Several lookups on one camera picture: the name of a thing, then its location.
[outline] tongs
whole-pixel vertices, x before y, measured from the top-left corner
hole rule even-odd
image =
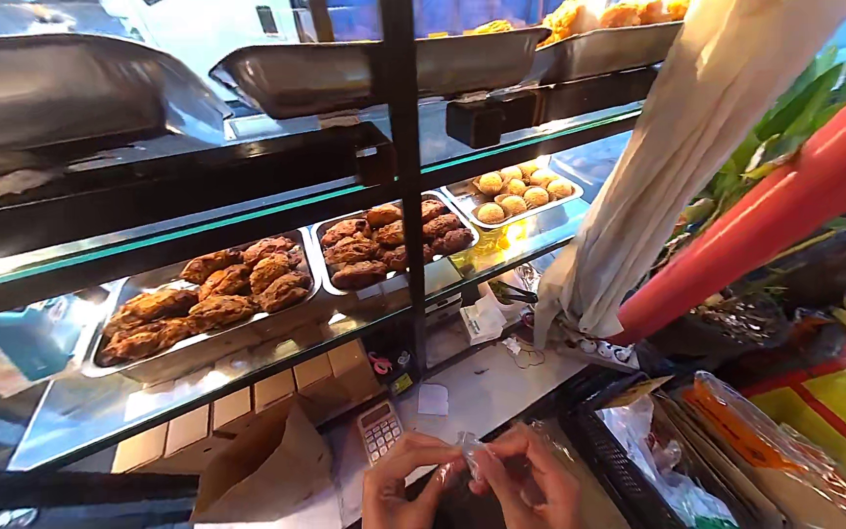
[[[524,290],[523,288],[518,288],[516,286],[511,286],[508,283],[502,281],[496,281],[495,283],[500,284],[503,287],[509,288],[515,292],[519,292],[520,294],[508,294],[508,293],[499,293],[497,297],[501,299],[499,301],[523,301],[527,304],[534,304],[538,302],[538,295],[529,291]]]

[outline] metal tray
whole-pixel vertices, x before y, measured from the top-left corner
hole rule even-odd
[[[550,85],[661,62],[682,25],[665,22],[594,29],[548,44],[537,51],[524,83]]]
[[[472,226],[472,223],[469,222],[469,219],[466,218],[466,216],[463,215],[459,211],[459,209],[456,208],[452,204],[452,202],[450,200],[448,200],[442,193],[439,193],[439,192],[436,192],[436,191],[424,191],[423,193],[420,193],[420,198],[423,199],[423,200],[426,200],[426,199],[439,200],[440,202],[445,204],[446,207],[449,208],[449,211],[451,213],[454,213],[457,216],[459,216],[459,221],[461,223],[463,223],[463,226],[465,228],[468,228],[469,231],[472,232],[472,235],[475,235],[475,238],[472,239],[472,243],[469,244],[468,247],[476,246],[476,244],[478,244],[478,230],[476,230],[475,227]],[[394,200],[390,203],[392,203],[394,205],[399,205],[400,201]],[[323,264],[323,266],[321,266],[321,269],[322,269],[322,285],[323,285],[323,288],[325,289],[325,291],[328,292],[329,294],[347,295],[347,294],[350,294],[352,292],[361,293],[364,290],[368,290],[368,289],[375,289],[375,291],[377,291],[379,287],[381,287],[383,290],[388,290],[387,287],[397,286],[395,283],[402,276],[402,274],[399,274],[397,272],[387,272],[387,279],[383,280],[381,283],[374,283],[374,284],[372,284],[368,287],[365,287],[364,289],[361,289],[361,290],[339,290],[338,288],[335,287],[334,284],[332,284],[332,275],[329,273],[328,265],[325,264],[325,258],[322,255],[322,242],[321,242],[322,237],[323,237],[323,235],[325,235],[325,232],[328,231],[328,229],[331,228],[332,226],[334,226],[336,223],[339,223],[343,220],[347,220],[349,218],[358,218],[359,216],[362,216],[366,211],[367,210],[361,210],[361,211],[356,211],[354,213],[349,213],[347,215],[336,216],[335,218],[330,218],[330,219],[328,219],[324,222],[320,222],[318,224],[312,225],[312,229],[311,229],[312,246],[315,248],[315,251],[318,254],[316,259],[321,260],[321,263]],[[426,266],[433,265],[434,263],[435,263],[435,261],[432,261],[430,263],[426,263]]]
[[[169,127],[223,142],[228,115],[182,62],[142,43],[80,34],[0,37],[0,149],[117,136],[125,145]]]
[[[306,228],[299,228],[298,230],[293,230],[285,234],[279,235],[292,239],[297,245],[299,245],[299,247],[303,249],[304,258],[303,261],[299,264],[299,270],[304,272],[308,271],[312,276],[312,287],[309,289],[308,295],[299,303],[293,305],[292,307],[288,307],[288,309],[292,309],[294,307],[302,305],[303,303],[308,302],[310,299],[312,299],[313,295],[319,292],[319,271],[315,269],[316,250],[311,247],[312,241],[311,239],[309,239],[308,230]],[[245,327],[251,324],[252,322],[268,318],[272,315],[268,313],[255,313],[250,318],[234,323],[226,329],[220,331],[204,332],[196,336],[186,338],[181,342],[172,345],[170,348],[161,351],[151,357],[144,358],[142,360],[124,362],[111,367],[100,367],[99,365],[97,365],[94,361],[97,352],[100,351],[107,344],[107,342],[109,342],[109,339],[103,336],[103,327],[105,326],[106,321],[117,312],[117,310],[120,306],[123,305],[123,303],[125,303],[127,300],[129,300],[136,294],[157,290],[164,286],[174,286],[191,290],[195,290],[198,288],[198,285],[194,283],[188,283],[178,279],[179,273],[182,272],[182,269],[187,263],[188,261],[182,261],[181,263],[171,264],[169,266],[157,268],[156,270],[143,272],[142,274],[138,274],[127,278],[126,280],[117,282],[116,288],[113,289],[113,291],[110,293],[110,296],[107,298],[106,302],[103,305],[105,307],[109,307],[109,310],[106,311],[106,313],[102,316],[99,325],[95,326],[95,328],[92,330],[92,333],[88,337],[82,338],[82,340],[88,340],[87,352],[84,355],[84,359],[81,364],[80,371],[82,375],[95,379],[99,377],[105,377],[113,373],[123,372],[124,375],[133,379],[143,381],[147,381],[147,379],[155,380],[157,378],[147,377],[144,374],[139,373],[139,370],[140,368],[144,368],[145,371],[149,374],[167,372],[169,371],[168,369],[160,368],[158,365],[155,365],[161,362],[165,362],[165,359],[184,365],[185,367],[182,370],[182,374],[190,373],[191,371],[194,371],[194,369],[207,365],[208,363],[212,363],[218,359],[208,359],[202,353],[203,345],[200,344],[203,343],[205,340],[208,340],[209,338],[212,338],[214,336],[224,334],[226,332],[239,329],[241,327]],[[288,309],[284,309],[283,311],[279,311],[278,313],[274,314],[282,313]],[[176,351],[181,351],[182,349],[195,345],[197,345],[197,347],[195,348],[197,349],[197,351],[195,352],[200,354],[172,355],[172,353],[175,353]]]
[[[452,184],[450,186],[442,186],[442,187],[440,187],[440,191],[442,191],[443,194],[446,195],[449,198],[449,201],[452,202],[452,206],[457,211],[463,212],[463,216],[466,220],[468,220],[472,224],[475,224],[476,226],[478,226],[479,228],[481,228],[483,230],[494,230],[495,228],[501,228],[502,226],[507,226],[507,225],[511,224],[512,222],[517,222],[518,220],[521,220],[522,218],[527,218],[529,216],[536,215],[536,214],[540,213],[541,211],[545,211],[545,210],[548,210],[548,209],[551,209],[551,208],[555,208],[559,205],[562,205],[566,202],[569,202],[570,200],[573,200],[575,198],[580,198],[580,197],[583,196],[583,188],[580,187],[580,185],[577,184],[575,181],[573,181],[572,178],[570,178],[567,175],[564,175],[560,171],[554,170],[553,168],[547,167],[547,169],[556,173],[561,178],[563,178],[564,180],[569,182],[570,185],[573,186],[573,194],[570,195],[567,198],[560,198],[559,200],[547,202],[547,204],[545,204],[541,207],[529,209],[529,210],[525,211],[524,213],[522,213],[520,215],[515,215],[515,216],[512,216],[510,218],[506,218],[503,222],[500,222],[498,224],[486,224],[485,222],[478,220],[476,218],[476,216],[473,214],[476,207],[478,207],[478,206],[480,206],[484,203],[494,201],[488,195],[484,195],[484,194],[482,194],[481,191],[476,189],[476,186],[472,185],[472,181],[475,180],[475,178],[463,180],[461,182],[457,182],[457,183]]]
[[[538,42],[548,35],[546,27],[530,27],[418,39],[419,95],[517,85],[531,70]],[[381,47],[381,42],[248,46],[221,59],[210,76],[277,120],[363,108],[383,102],[371,87],[371,64]]]

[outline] calculator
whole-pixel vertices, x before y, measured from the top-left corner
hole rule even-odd
[[[390,450],[403,433],[403,426],[388,400],[358,417],[358,431],[361,432],[368,461],[374,464]]]

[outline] hand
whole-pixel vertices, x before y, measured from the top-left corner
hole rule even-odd
[[[531,474],[547,499],[545,504],[531,506],[522,500],[521,487],[505,470],[502,459],[526,456]],[[487,450],[475,453],[477,481],[469,483],[476,494],[489,489],[501,504],[508,529],[578,529],[583,527],[580,514],[580,482],[554,457],[541,436],[524,424],[515,425]]]
[[[427,465],[445,466],[436,470],[417,499],[408,502],[404,478],[417,467]],[[429,529],[447,479],[464,465],[461,448],[434,437],[405,432],[387,454],[365,472],[362,526],[366,529]]]

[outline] red pole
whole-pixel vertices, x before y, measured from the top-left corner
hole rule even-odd
[[[619,307],[635,343],[846,212],[846,106]]]

